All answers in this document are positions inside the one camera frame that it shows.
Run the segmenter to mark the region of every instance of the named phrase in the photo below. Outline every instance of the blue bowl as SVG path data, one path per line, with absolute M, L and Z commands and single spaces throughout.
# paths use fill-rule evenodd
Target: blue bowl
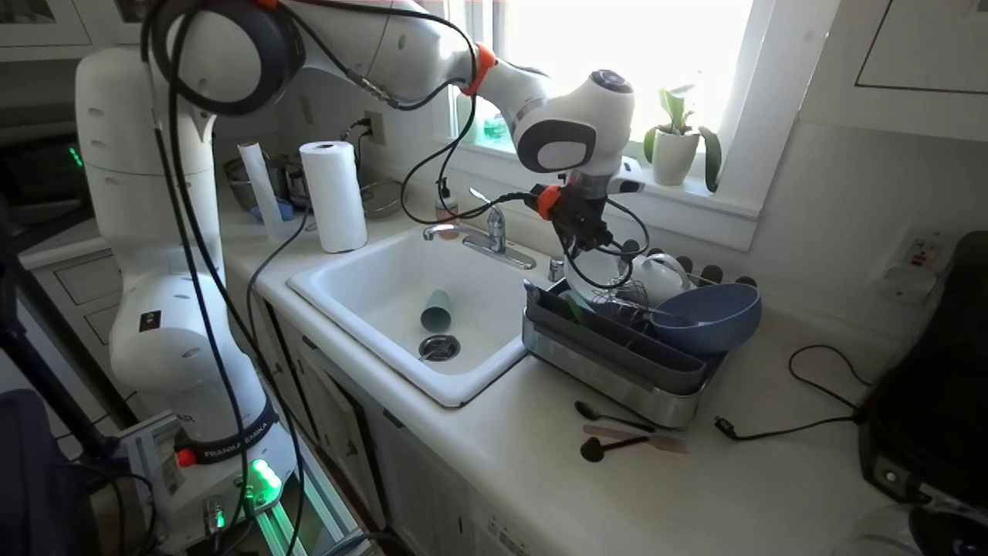
M 754 335 L 762 320 L 762 296 L 748 284 L 717 284 L 683 292 L 658 309 L 699 323 L 653 313 L 652 329 L 659 340 L 707 355 L 730 351 Z

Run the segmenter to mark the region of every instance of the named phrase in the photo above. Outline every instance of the potted plant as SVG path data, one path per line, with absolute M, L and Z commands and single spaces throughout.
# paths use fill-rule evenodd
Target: potted plant
M 690 173 L 693 159 L 697 156 L 700 138 L 703 138 L 706 144 L 706 188 L 712 193 L 717 190 L 719 182 L 720 140 L 708 128 L 699 126 L 694 131 L 687 124 L 693 111 L 688 111 L 686 100 L 676 94 L 686 90 L 689 88 L 681 87 L 675 92 L 659 89 L 659 102 L 662 109 L 669 114 L 670 122 L 668 125 L 656 126 L 645 134 L 645 159 L 652 164 L 656 183 L 672 187 L 683 185 L 683 180 Z

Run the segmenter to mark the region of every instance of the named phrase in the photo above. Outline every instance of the kitchen counter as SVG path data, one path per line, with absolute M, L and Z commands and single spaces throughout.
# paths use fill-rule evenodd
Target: kitchen counter
M 400 214 L 369 221 L 369 242 L 412 226 Z M 258 225 L 240 226 L 239 233 L 224 225 L 228 273 L 246 282 L 273 247 L 261 235 Z M 586 422 L 573 402 L 626 412 L 532 357 L 464 408 L 440 407 L 286 284 L 334 256 L 346 255 L 326 254 L 317 234 L 306 232 L 265 270 L 258 291 L 552 554 L 822 556 L 868 511 L 890 504 L 861 477 L 857 432 L 849 423 L 745 443 L 712 425 L 714 415 L 723 415 L 745 434 L 846 415 L 843 406 L 793 380 L 786 361 L 802 345 L 830 341 L 853 361 L 869 363 L 860 365 L 869 376 L 887 353 L 849 331 L 810 325 L 768 303 L 759 332 L 731 354 L 693 426 L 680 434 L 689 454 L 639 445 L 592 464 L 579 455 Z M 832 353 L 807 352 L 796 366 L 852 399 L 864 392 Z

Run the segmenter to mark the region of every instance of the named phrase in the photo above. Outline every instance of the black appliance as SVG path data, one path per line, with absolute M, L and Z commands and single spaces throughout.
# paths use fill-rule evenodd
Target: black appliance
M 855 421 L 864 477 L 893 499 L 988 506 L 988 232 L 957 243 L 926 331 Z
M 0 147 L 0 194 L 15 224 L 48 222 L 89 203 L 76 134 Z

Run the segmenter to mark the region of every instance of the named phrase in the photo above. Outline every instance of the white sink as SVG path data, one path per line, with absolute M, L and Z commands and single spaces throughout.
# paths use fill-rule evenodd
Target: white sink
M 288 284 L 394 370 L 446 407 L 466 404 L 524 355 L 522 309 L 528 278 L 546 287 L 548 257 L 533 270 L 477 252 L 456 239 L 422 239 L 422 228 L 400 233 L 293 276 Z M 450 295 L 453 324 L 442 333 L 459 340 L 449 361 L 419 360 L 433 335 L 420 316 L 430 294 Z

